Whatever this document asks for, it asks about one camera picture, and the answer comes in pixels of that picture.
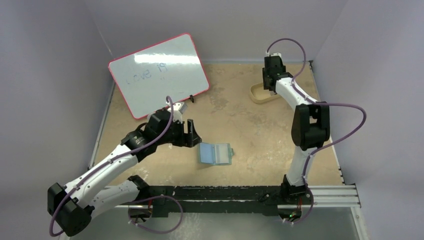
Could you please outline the teal leather card holder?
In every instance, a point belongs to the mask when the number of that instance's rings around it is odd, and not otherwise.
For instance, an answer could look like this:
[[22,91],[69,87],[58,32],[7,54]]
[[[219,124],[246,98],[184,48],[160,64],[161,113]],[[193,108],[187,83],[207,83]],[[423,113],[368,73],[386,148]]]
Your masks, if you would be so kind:
[[198,161],[201,164],[212,166],[226,166],[232,164],[234,150],[229,143],[204,143],[198,148]]

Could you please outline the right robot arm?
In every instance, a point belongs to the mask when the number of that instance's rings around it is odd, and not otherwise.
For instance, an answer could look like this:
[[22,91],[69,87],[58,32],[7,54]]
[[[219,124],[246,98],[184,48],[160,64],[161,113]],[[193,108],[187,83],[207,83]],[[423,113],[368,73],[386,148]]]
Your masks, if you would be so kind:
[[279,53],[264,58],[262,79],[264,90],[281,96],[294,111],[291,127],[294,155],[280,188],[282,200],[292,204],[308,193],[306,181],[313,152],[330,138],[330,110],[301,89]]

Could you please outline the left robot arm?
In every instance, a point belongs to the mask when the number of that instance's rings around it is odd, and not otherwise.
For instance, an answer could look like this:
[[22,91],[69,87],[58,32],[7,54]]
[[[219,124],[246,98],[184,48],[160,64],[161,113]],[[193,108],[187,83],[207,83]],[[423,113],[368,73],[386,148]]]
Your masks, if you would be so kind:
[[124,203],[142,205],[157,199],[169,199],[182,212],[182,205],[174,197],[152,192],[151,187],[138,175],[130,176],[120,185],[106,186],[121,173],[155,153],[160,145],[192,148],[201,142],[194,120],[183,120],[179,109],[170,107],[151,114],[147,122],[129,132],[93,168],[65,185],[56,182],[48,188],[47,211],[51,215],[49,235],[75,236],[92,219]]

